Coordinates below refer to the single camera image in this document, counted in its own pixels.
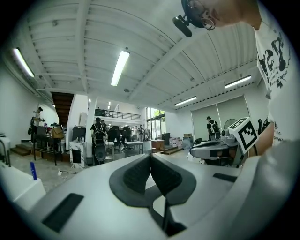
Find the concrete floor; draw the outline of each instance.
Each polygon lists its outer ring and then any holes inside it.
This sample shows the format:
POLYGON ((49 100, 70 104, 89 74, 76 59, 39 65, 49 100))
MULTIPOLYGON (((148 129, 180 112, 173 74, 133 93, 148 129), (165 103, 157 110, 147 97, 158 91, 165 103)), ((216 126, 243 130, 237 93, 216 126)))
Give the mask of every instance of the concrete floor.
MULTIPOLYGON (((145 142, 144 153, 150 153, 150 152, 151 152, 151 142, 145 142)), ((135 154, 138 154, 137 151, 129 152, 129 156, 135 154)), ((182 160, 186 160, 187 154, 188 154, 188 150, 182 150, 172 154, 171 156, 173 158, 181 158, 182 160)), ((124 157, 125 157, 124 153, 119 153, 119 151, 116 150, 115 160, 124 157)), ((42 159, 41 157, 37 157, 37 160, 34 161, 33 155, 22 157, 17 154, 11 153, 10 160, 12 166, 28 174, 31 174, 30 162, 34 162, 36 172, 37 172, 37 177, 42 180, 46 192, 49 192, 51 189, 57 187, 59 184, 64 183, 68 179, 74 177, 75 174, 71 174, 71 173, 82 171, 81 169, 72 168, 69 162, 57 161, 57 166, 55 166, 53 161, 48 161, 47 159, 42 159), (63 171, 61 176, 57 175, 59 170, 63 171)), ((111 159, 106 159, 105 163, 109 163, 111 161, 112 161, 111 159)))

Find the wooden cabinet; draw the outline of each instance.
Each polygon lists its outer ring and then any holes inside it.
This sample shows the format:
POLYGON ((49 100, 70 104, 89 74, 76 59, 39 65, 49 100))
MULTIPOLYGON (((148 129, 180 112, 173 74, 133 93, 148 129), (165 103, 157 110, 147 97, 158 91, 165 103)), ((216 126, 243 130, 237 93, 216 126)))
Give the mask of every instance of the wooden cabinet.
POLYGON ((159 153, 165 151, 165 141, 164 140, 152 140, 152 152, 159 153))

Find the bottle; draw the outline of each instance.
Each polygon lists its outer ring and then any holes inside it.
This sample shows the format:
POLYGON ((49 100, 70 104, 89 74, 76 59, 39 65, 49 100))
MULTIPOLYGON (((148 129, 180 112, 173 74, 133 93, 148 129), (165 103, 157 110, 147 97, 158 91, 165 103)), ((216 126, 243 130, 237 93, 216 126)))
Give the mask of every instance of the bottle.
POLYGON ((38 180, 36 168, 34 167, 34 163, 33 162, 30 162, 30 169, 31 169, 31 174, 33 176, 33 180, 34 181, 38 180))

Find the fluorescent light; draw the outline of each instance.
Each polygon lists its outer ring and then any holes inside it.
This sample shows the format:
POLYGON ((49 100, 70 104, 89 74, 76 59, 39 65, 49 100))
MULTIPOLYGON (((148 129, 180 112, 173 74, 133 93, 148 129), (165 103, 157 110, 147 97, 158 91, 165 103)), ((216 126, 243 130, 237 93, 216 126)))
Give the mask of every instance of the fluorescent light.
POLYGON ((29 74, 30 77, 34 77, 32 71, 29 69, 27 63, 25 62, 21 52, 19 49, 14 48, 14 54, 17 57, 19 63, 22 65, 22 67, 24 68, 24 70, 29 74))
POLYGON ((117 86, 119 79, 121 77, 121 74, 123 72, 123 68, 130 56, 129 52, 121 51, 119 55, 119 59, 117 61, 116 68, 114 70, 113 76, 112 76, 112 86, 117 86))
POLYGON ((236 85, 236 84, 239 84, 239 83, 242 83, 242 82, 244 82, 244 81, 247 81, 247 80, 249 80, 250 78, 251 78, 251 75, 249 75, 249 76, 247 76, 247 77, 243 77, 243 78, 241 78, 241 79, 239 79, 239 80, 236 80, 236 81, 234 81, 234 82, 232 82, 232 83, 226 84, 226 85, 225 85, 225 88, 230 88, 230 87, 232 87, 232 86, 234 86, 234 85, 236 85))
POLYGON ((179 106, 179 105, 185 104, 185 103, 190 102, 190 101, 193 101, 193 100, 195 100, 195 99, 197 99, 197 97, 189 98, 189 99, 187 99, 187 100, 184 100, 184 101, 182 101, 182 102, 180 102, 180 103, 175 104, 175 106, 179 106))

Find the ceiling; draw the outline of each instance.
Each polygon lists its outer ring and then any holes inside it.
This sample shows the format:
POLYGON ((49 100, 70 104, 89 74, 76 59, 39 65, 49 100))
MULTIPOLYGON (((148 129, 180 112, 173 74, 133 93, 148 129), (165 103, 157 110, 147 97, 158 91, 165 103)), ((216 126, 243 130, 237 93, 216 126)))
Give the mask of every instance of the ceiling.
POLYGON ((21 49, 35 74, 28 80, 44 97, 62 91, 178 110, 190 103, 174 104, 190 97, 199 102, 226 94, 224 84, 242 76, 252 78, 228 91, 260 81, 250 26, 191 27, 187 38, 172 23, 179 14, 180 0, 41 0, 17 26, 11 45, 21 49), (126 47, 130 57, 113 87, 126 47))

